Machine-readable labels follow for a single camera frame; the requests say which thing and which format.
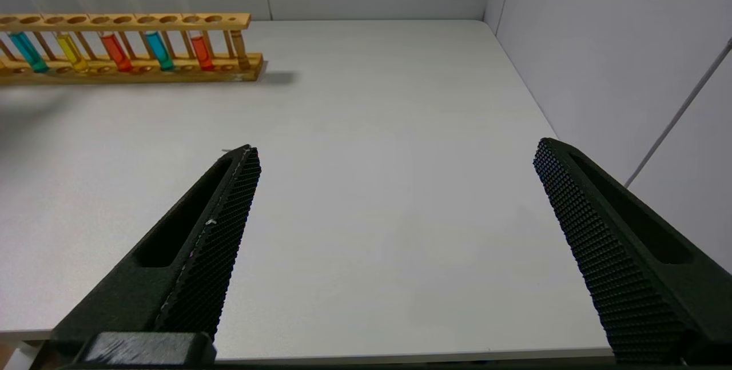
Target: test tube rack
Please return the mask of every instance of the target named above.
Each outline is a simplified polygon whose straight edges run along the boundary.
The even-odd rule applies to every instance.
[[[0,85],[21,84],[84,84],[84,83],[175,83],[201,81],[256,81],[262,68],[261,53],[247,53],[241,31],[249,27],[247,13],[204,14],[0,14],[0,31],[8,34],[31,32],[40,44],[40,55],[48,66],[44,73],[35,73],[23,57],[17,57],[0,37]],[[125,54],[132,64],[128,72],[118,70],[107,54],[96,54],[89,45],[92,39],[85,31],[116,34],[125,45]],[[143,34],[159,31],[175,67],[163,71]],[[188,31],[199,31],[212,54],[214,67],[202,70],[191,46]],[[226,43],[225,54],[215,54],[210,31],[221,31]],[[42,32],[73,33],[81,45],[79,55],[88,70],[78,72],[63,54],[54,54]],[[185,50],[174,49],[168,34],[180,34]],[[137,54],[128,34],[139,34],[147,54]]]

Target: yellow liquid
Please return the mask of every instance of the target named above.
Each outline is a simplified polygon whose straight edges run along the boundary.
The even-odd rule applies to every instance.
[[[84,57],[81,57],[81,53],[79,53],[79,48],[76,47],[74,39],[68,34],[59,34],[55,36],[55,39],[58,41],[58,45],[60,45],[63,53],[66,54],[66,58],[69,59],[71,67],[78,73],[86,73],[89,70],[89,64],[84,60]]]

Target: blue test tube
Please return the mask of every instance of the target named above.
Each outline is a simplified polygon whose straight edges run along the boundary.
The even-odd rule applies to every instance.
[[[160,33],[157,31],[149,31],[145,33],[145,37],[150,44],[153,54],[155,54],[155,58],[157,58],[157,62],[160,63],[160,70],[173,70],[176,66],[173,65],[173,60],[170,59],[168,50],[165,49],[165,45],[162,43]]]
[[[13,44],[18,48],[18,51],[23,54],[23,58],[26,59],[26,62],[31,66],[34,73],[45,73],[48,71],[48,65],[46,65],[41,55],[38,54],[36,47],[33,46],[26,33],[13,32],[8,35]]]

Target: white table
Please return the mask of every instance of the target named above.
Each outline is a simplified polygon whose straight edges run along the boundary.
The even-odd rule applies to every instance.
[[[259,83],[0,90],[0,339],[48,336],[250,143],[218,359],[610,354],[531,164],[554,134],[486,24],[253,23],[246,44]]]

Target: orange liquid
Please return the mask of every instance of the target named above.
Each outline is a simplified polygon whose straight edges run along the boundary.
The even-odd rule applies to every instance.
[[[201,70],[213,70],[214,62],[211,60],[211,54],[209,54],[209,49],[206,48],[203,36],[193,37],[190,41],[193,44],[193,50],[196,52],[198,64],[201,65]]]
[[[133,70],[133,63],[130,62],[128,55],[125,54],[115,34],[103,35],[100,39],[102,39],[102,44],[107,49],[109,57],[117,64],[117,70],[122,72]]]

